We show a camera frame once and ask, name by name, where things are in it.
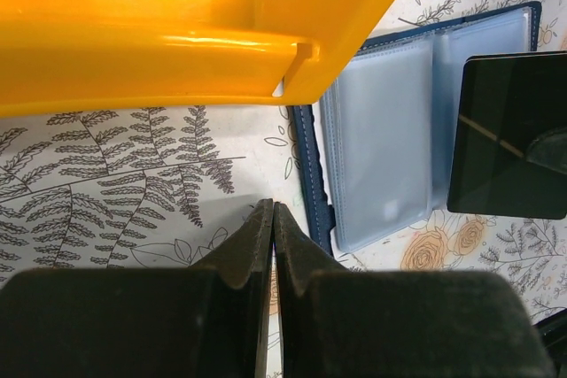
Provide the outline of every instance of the card holder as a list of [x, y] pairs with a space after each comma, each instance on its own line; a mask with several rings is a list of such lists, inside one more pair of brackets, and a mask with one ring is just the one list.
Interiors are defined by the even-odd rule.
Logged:
[[354, 58], [323, 102], [339, 246], [431, 210], [431, 37]]
[[337, 246], [355, 251], [444, 206], [462, 69], [528, 51], [532, 9], [365, 46], [322, 98]]
[[[521, 43], [521, 50], [524, 48], [525, 50], [537, 50], [540, 16], [541, 4], [539, 2], [530, 2], [509, 6], [497, 11], [481, 12], [449, 21], [437, 22], [399, 33], [373, 37], [368, 39], [359, 49], [355, 57], [356, 60], [365, 58], [368, 54], [371, 55], [380, 50], [397, 49], [402, 43], [413, 42], [417, 39], [422, 40], [424, 37], [432, 35], [432, 85], [435, 87], [431, 92], [432, 208], [442, 206], [447, 197], [447, 176], [450, 174], [449, 167], [453, 155], [455, 111], [460, 95], [460, 79], [462, 75], [462, 66], [459, 64], [461, 60], [457, 59], [487, 52], [518, 51], [520, 48], [515, 47], [517, 43]], [[521, 36], [517, 37], [516, 33], [520, 31], [520, 28], [524, 30], [522, 30]], [[407, 69], [407, 73], [403, 76], [404, 79], [411, 74], [411, 70], [411, 67]], [[444, 78], [444, 76], [448, 75], [451, 75], [451, 79]], [[325, 112], [324, 110], [326, 107], [330, 108], [327, 100], [331, 99], [333, 96], [332, 92], [336, 88], [337, 86], [333, 85], [320, 103], [322, 121], [332, 117], [331, 114], [335, 113], [332, 111]], [[347, 104], [344, 108], [348, 109], [350, 107], [351, 105]], [[338, 247], [342, 251], [352, 251], [376, 240], [380, 236], [377, 237], [378, 233], [370, 233], [367, 235], [368, 240], [365, 240], [364, 237], [359, 238], [352, 234], [350, 228], [348, 235], [344, 229], [341, 230], [341, 226], [338, 223], [350, 220], [349, 214], [352, 211], [352, 206], [349, 208], [349, 205], [347, 205], [346, 210], [343, 210], [346, 200], [341, 198], [337, 201], [335, 199], [339, 179], [335, 178], [335, 183], [331, 181], [334, 173], [330, 163], [332, 162], [331, 156], [334, 155], [336, 157], [339, 154], [338, 152], [333, 154], [334, 148], [329, 141], [332, 138], [336, 141], [342, 141], [343, 134], [338, 134], [341, 136], [341, 138], [338, 138], [337, 134], [329, 133], [328, 128], [323, 130], [318, 126], [320, 123], [315, 122], [314, 108], [319, 109], [317, 105], [315, 107], [312, 107], [312, 105], [292, 107], [301, 163], [301, 187], [307, 210], [309, 234], [324, 250], [332, 254], [330, 231], [336, 227]], [[326, 153], [320, 149], [323, 145], [323, 140], [327, 143]], [[329, 202], [327, 192], [324, 189], [325, 181], [322, 168], [325, 164], [320, 161], [320, 156], [322, 155], [326, 155], [327, 158], [330, 192], [333, 195], [332, 204]], [[374, 190], [373, 192], [372, 189], [368, 189], [367, 193], [369, 195], [366, 195], [366, 201], [376, 206], [378, 200], [377, 197], [374, 197], [376, 191]], [[389, 230], [384, 231], [380, 235], [387, 233], [389, 233]]]

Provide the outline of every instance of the fern leaf print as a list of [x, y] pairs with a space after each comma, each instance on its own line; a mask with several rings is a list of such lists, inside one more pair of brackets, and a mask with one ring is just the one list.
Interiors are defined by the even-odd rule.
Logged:
[[72, 185], [53, 189], [24, 204], [27, 222], [32, 226], [33, 240], [40, 243], [35, 251], [42, 254], [34, 259], [40, 266], [72, 268], [82, 256], [77, 248], [89, 246], [96, 234], [91, 230], [104, 228], [103, 217], [112, 217], [100, 201], [80, 192]]
[[108, 196], [105, 203], [121, 208], [111, 210], [117, 212], [115, 215], [119, 220], [106, 221], [106, 225], [113, 229], [112, 233], [106, 234], [106, 239], [113, 243], [95, 246], [101, 252], [90, 261], [106, 267], [123, 266], [121, 262], [129, 258], [129, 250], [137, 246], [136, 240], [148, 238], [148, 232], [166, 220], [159, 207], [170, 212], [175, 210], [173, 186], [166, 179], [148, 175], [145, 171], [98, 184], [104, 187], [101, 194]]
[[[0, 154], [4, 153], [12, 143], [27, 132], [26, 128], [16, 127], [0, 135]], [[38, 166], [30, 170], [28, 167], [34, 158], [51, 145], [50, 142], [39, 142], [28, 145], [15, 152], [10, 159], [0, 166], [0, 202], [13, 197], [20, 197], [33, 192], [31, 185], [40, 181], [58, 167], [57, 163]]]
[[[244, 158], [221, 156], [205, 106], [24, 123], [0, 130], [0, 282], [26, 267], [123, 268], [172, 226], [174, 235], [201, 232], [201, 195], [233, 194], [233, 167]], [[175, 218], [191, 226], [172, 225]], [[171, 246], [182, 266], [210, 251], [180, 238]]]

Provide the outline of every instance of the patterned tablecloth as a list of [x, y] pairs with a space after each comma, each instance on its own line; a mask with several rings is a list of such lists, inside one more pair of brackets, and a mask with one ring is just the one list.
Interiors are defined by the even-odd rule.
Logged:
[[[396, 0], [374, 34], [523, 1]], [[540, 1], [540, 48], [567, 49], [563, 0]], [[0, 285], [40, 266], [188, 266], [234, 232], [263, 197], [285, 202], [307, 230], [294, 144], [283, 107], [0, 120]], [[360, 269], [494, 270], [512, 282], [536, 321], [567, 307], [566, 240], [566, 220], [436, 211], [338, 257]], [[281, 374], [275, 297], [270, 307], [274, 378]]]

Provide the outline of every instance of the yellow plastic lid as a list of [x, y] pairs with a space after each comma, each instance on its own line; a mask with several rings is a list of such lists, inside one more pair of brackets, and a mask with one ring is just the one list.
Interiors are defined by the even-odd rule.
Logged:
[[0, 116], [309, 104], [392, 2], [0, 0]]

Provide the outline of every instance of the leaf illustration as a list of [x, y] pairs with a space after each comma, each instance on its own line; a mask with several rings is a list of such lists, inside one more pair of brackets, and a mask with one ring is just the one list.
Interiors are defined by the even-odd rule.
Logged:
[[153, 106], [150, 108], [142, 108], [144, 111], [150, 113], [150, 115], [156, 115], [159, 112], [165, 111], [166, 109], [163, 106]]
[[278, 147], [287, 146], [289, 144], [289, 142], [282, 139], [281, 137], [266, 137], [264, 138], [264, 142], [269, 145], [278, 146]]
[[494, 248], [490, 247], [487, 251], [480, 253], [480, 261], [486, 263], [487, 265], [493, 265], [500, 259], [500, 252]]
[[164, 146], [171, 145], [172, 143], [177, 142], [173, 137], [162, 137], [156, 141], [156, 148], [163, 148]]
[[70, 156], [63, 158], [59, 161], [61, 164], [72, 164], [74, 166], [100, 166], [105, 163], [105, 159], [101, 157], [92, 157], [92, 156]]
[[53, 243], [55, 241], [65, 239], [66, 233], [67, 232], [64, 229], [56, 230], [55, 232], [50, 232], [47, 235], [34, 236], [34, 241], [38, 243]]
[[1, 198], [12, 198], [17, 197], [19, 195], [24, 195], [29, 192], [29, 189], [24, 184], [17, 184], [14, 186], [10, 186], [9, 188], [1, 188], [0, 189], [0, 197]]
[[152, 143], [151, 136], [143, 136], [143, 135], [133, 135], [128, 138], [132, 142], [140, 143], [142, 145], [148, 145]]
[[165, 170], [162, 170], [161, 172], [158, 173], [158, 176], [174, 177], [174, 176], [178, 175], [179, 173], [180, 173], [179, 168], [173, 166], [173, 167], [166, 168]]
[[516, 246], [511, 246], [511, 247], [506, 248], [504, 250], [504, 252], [507, 253], [507, 254], [517, 254], [517, 253], [520, 252], [520, 249]]
[[10, 223], [8, 221], [1, 221], [1, 220], [0, 220], [0, 231], [4, 231], [12, 235], [21, 235], [27, 233], [26, 228], [22, 226], [14, 225], [13, 223]]
[[48, 126], [59, 126], [61, 124], [70, 124], [79, 121], [82, 111], [78, 112], [65, 112], [63, 114], [56, 114], [47, 120]]
[[24, 245], [29, 244], [29, 242], [25, 239], [17, 238], [16, 236], [6, 234], [4, 232], [0, 232], [0, 243], [6, 245], [15, 245], [17, 247], [23, 247]]
[[145, 189], [141, 186], [123, 186], [121, 188], [112, 188], [101, 190], [102, 195], [130, 195], [130, 194], [143, 194]]
[[124, 232], [122, 234], [124, 236], [127, 236], [128, 238], [134, 238], [134, 239], [145, 239], [147, 237], [146, 235], [131, 229], [124, 229]]
[[174, 248], [175, 248], [175, 254], [177, 255], [178, 259], [190, 263], [191, 246], [187, 242], [181, 239], [175, 239]]
[[218, 248], [229, 236], [229, 231], [225, 228], [219, 228], [213, 235], [213, 239], [209, 243], [208, 248], [214, 250]]
[[44, 223], [40, 223], [32, 229], [32, 234], [39, 234], [41, 232], [49, 232], [51, 230], [65, 228], [68, 224], [67, 218], [51, 219]]
[[15, 269], [12, 266], [3, 265], [0, 263], [0, 272], [13, 272]]
[[105, 203], [108, 205], [138, 205], [140, 200], [138, 198], [117, 198], [117, 199], [106, 199]]
[[130, 210], [111, 210], [110, 213], [113, 216], [127, 217], [127, 218], [129, 218], [132, 215], [132, 212]]
[[201, 260], [204, 256], [206, 256], [209, 252], [211, 252], [211, 250], [209, 248], [199, 246], [195, 250], [195, 255], [191, 259], [191, 264], [192, 265], [195, 264], [196, 262]]
[[290, 112], [288, 111], [286, 106], [278, 106], [277, 107], [278, 111], [280, 112], [280, 115], [282, 116], [282, 118], [284, 120], [289, 120], [290, 119]]
[[110, 252], [114, 249], [113, 245], [95, 245], [95, 250], [102, 252]]
[[195, 226], [203, 227], [203, 221], [201, 220], [197, 204], [190, 204], [189, 202], [181, 204], [179, 211], [185, 214]]
[[140, 133], [150, 133], [151, 131], [149, 124], [136, 123], [130, 126], [130, 128]]
[[144, 114], [143, 112], [132, 112], [130, 116], [141, 121], [146, 121], [148, 119], [148, 114]]
[[545, 241], [541, 241], [540, 239], [537, 240], [535, 243], [531, 243], [530, 245], [528, 245], [528, 249], [529, 250], [534, 250], [536, 252], [541, 252], [543, 251], [543, 249], [545, 248], [546, 243]]
[[71, 130], [59, 133], [51, 138], [53, 142], [82, 141], [84, 139], [90, 139], [88, 130]]
[[138, 208], [138, 214], [142, 214], [143, 216], [148, 216], [148, 217], [151, 217], [151, 218], [157, 219], [157, 220], [165, 220], [166, 219], [165, 217], [163, 217], [161, 214], [159, 214], [158, 212], [156, 212], [154, 209], [152, 209], [150, 207]]
[[69, 232], [75, 232], [79, 236], [84, 236], [85, 238], [94, 238], [96, 235], [90, 231], [87, 227], [83, 226], [81, 223], [69, 223]]
[[59, 268], [59, 269], [72, 269], [72, 268], [74, 268], [74, 266], [72, 264], [67, 263], [66, 261], [57, 261], [57, 260], [53, 263], [53, 267], [56, 267], [56, 268]]
[[26, 128], [15, 127], [15, 128], [11, 128], [7, 132], [2, 133], [0, 135], [0, 154], [10, 146], [10, 144], [14, 141], [14, 139], [16, 139], [24, 132], [27, 132]]
[[496, 234], [496, 238], [498, 238], [500, 241], [502, 241], [503, 243], [515, 243], [516, 240], [514, 239], [514, 236], [511, 235], [510, 233], [507, 234]]
[[162, 128], [156, 128], [153, 131], [153, 137], [154, 138], [160, 138], [163, 137], [171, 132], [173, 132], [175, 130], [175, 127], [162, 127]]
[[38, 265], [41, 266], [49, 266], [49, 267], [53, 266], [54, 261], [55, 261], [55, 256], [45, 256], [34, 259], [34, 263], [37, 263]]
[[285, 170], [283, 171], [283, 177], [287, 180], [290, 177], [291, 170], [293, 170], [293, 158], [287, 158], [287, 163], [285, 163]]
[[118, 114], [114, 111], [95, 111], [82, 117], [81, 123], [86, 127], [93, 127], [96, 124], [104, 123], [105, 121], [116, 117], [118, 117]]
[[0, 216], [7, 217], [8, 219], [24, 217], [21, 212], [16, 212], [13, 208], [4, 207], [3, 205], [0, 205]]
[[0, 249], [0, 260], [16, 261], [19, 259], [21, 259], [20, 256], [17, 256], [16, 254]]
[[81, 177], [83, 179], [96, 179], [106, 177], [108, 172], [106, 168], [64, 168], [59, 170], [59, 174], [63, 176]]
[[108, 130], [103, 130], [95, 136], [95, 142], [104, 145], [105, 143], [109, 143], [114, 137], [124, 132], [128, 132], [128, 129], [125, 127], [113, 127]]
[[97, 145], [64, 145], [58, 146], [55, 151], [65, 154], [96, 154], [99, 148]]
[[179, 166], [179, 169], [181, 170], [183, 179], [185, 181], [203, 181], [203, 179], [199, 176], [202, 173], [202, 170], [199, 166], [184, 164], [182, 166]]
[[131, 164], [134, 168], [155, 168], [163, 166], [163, 161], [160, 159], [141, 159]]
[[94, 223], [99, 228], [104, 228], [105, 224], [101, 219], [99, 219], [95, 214], [92, 212], [88, 212], [86, 210], [81, 209], [74, 209], [72, 213], [72, 217], [77, 220], [88, 221], [90, 223]]
[[108, 164], [108, 169], [111, 172], [115, 172], [116, 170], [120, 170], [122, 167], [126, 166], [130, 161], [136, 159], [133, 155], [127, 155], [126, 157], [122, 157], [114, 161], [113, 163]]
[[113, 217], [113, 215], [110, 213], [110, 210], [108, 210], [108, 208], [106, 208], [103, 203], [95, 198], [90, 197], [89, 195], [73, 194], [73, 201], [81, 207], [90, 208], [90, 210], [101, 212], [105, 216], [108, 216], [110, 218]]
[[170, 201], [172, 203], [175, 201], [175, 199], [173, 198], [173, 196], [170, 193], [170, 191], [173, 190], [171, 183], [169, 183], [168, 181], [165, 181], [163, 179], [160, 179], [159, 177], [148, 176], [147, 189], [153, 190], [153, 191], [159, 193], [165, 199], [167, 199], [168, 201]]
[[119, 252], [113, 252], [110, 255], [111, 260], [125, 260], [126, 258], [128, 258], [126, 254], [120, 254]]
[[127, 225], [127, 223], [124, 223], [123, 221], [107, 220], [105, 223], [111, 228], [116, 228], [116, 229], [123, 229]]
[[188, 265], [186, 261], [182, 261], [177, 257], [172, 243], [138, 245], [131, 252], [137, 262], [145, 267], [179, 267]]
[[116, 145], [113, 145], [109, 148], [103, 150], [103, 155], [106, 158], [114, 158], [117, 155], [120, 155], [122, 152], [134, 148], [134, 144], [132, 142], [122, 142]]
[[551, 228], [551, 246], [555, 249], [557, 248], [557, 230], [555, 229], [555, 226], [553, 226]]
[[60, 251], [57, 255], [57, 258], [60, 260], [75, 261], [75, 260], [80, 260], [81, 256], [71, 251]]
[[71, 212], [71, 204], [67, 201], [58, 201], [53, 204], [45, 205], [36, 212], [33, 212], [27, 216], [26, 221], [38, 220], [42, 217], [54, 216], [56, 214], [62, 214], [64, 212]]
[[100, 234], [100, 237], [109, 241], [117, 241], [120, 238], [119, 234]]
[[167, 210], [169, 212], [175, 211], [175, 208], [170, 203], [168, 203], [165, 199], [163, 199], [162, 197], [160, 197], [157, 194], [154, 194], [154, 193], [151, 193], [151, 192], [147, 193], [147, 194], [145, 194], [145, 199], [147, 201], [150, 201], [151, 203], [159, 205], [164, 210]]
[[133, 150], [132, 155], [137, 157], [154, 157], [157, 155], [157, 151], [154, 148], [141, 148], [139, 150]]
[[225, 194], [234, 193], [234, 184], [232, 183], [232, 160], [221, 159], [203, 164], [205, 175], [209, 176], [218, 189]]
[[24, 150], [18, 152], [12, 159], [6, 161], [4, 170], [8, 173], [17, 173], [24, 168], [37, 154], [43, 152], [45, 148], [51, 145], [51, 142], [39, 142], [28, 146]]
[[33, 195], [32, 200], [26, 202], [19, 212], [20, 214], [26, 214], [27, 212], [33, 210], [39, 205], [49, 203], [50, 201], [54, 201], [61, 197], [68, 197], [70, 194], [71, 191], [68, 186], [50, 189], [47, 192]]
[[128, 249], [132, 249], [132, 248], [136, 247], [135, 243], [131, 243], [130, 241], [122, 241], [122, 240], [118, 241], [116, 243], [116, 245], [118, 245], [119, 247], [128, 248]]
[[213, 138], [211, 136], [201, 136], [201, 137], [197, 138], [197, 145], [204, 145], [204, 144], [212, 142], [212, 141], [213, 141]]
[[160, 124], [165, 123], [166, 121], [169, 120], [169, 117], [167, 115], [162, 115], [160, 117], [155, 117], [153, 119], [150, 120], [150, 125], [153, 127], [159, 126]]
[[14, 174], [6, 174], [4, 170], [0, 169], [0, 185], [7, 185], [15, 179], [16, 176]]
[[197, 153], [191, 153], [191, 154], [180, 154], [177, 157], [175, 157], [175, 159], [180, 159], [182, 161], [188, 161], [190, 163], [193, 162], [197, 162], [198, 161], [198, 156]]
[[133, 223], [141, 228], [147, 228], [147, 229], [155, 229], [157, 228], [156, 225], [154, 225], [153, 223], [149, 222], [146, 219], [143, 219], [141, 217], [136, 217], [133, 216], [132, 219], [130, 219], [130, 223]]
[[59, 167], [58, 163], [39, 166], [34, 170], [32, 170], [31, 172], [24, 174], [24, 176], [21, 178], [21, 181], [23, 181], [26, 185], [31, 185], [32, 183], [36, 183], [43, 177], [49, 175], [57, 167]]
[[91, 263], [94, 263], [96, 265], [106, 265], [108, 263], [108, 258], [100, 258], [100, 257], [91, 257], [90, 258]]

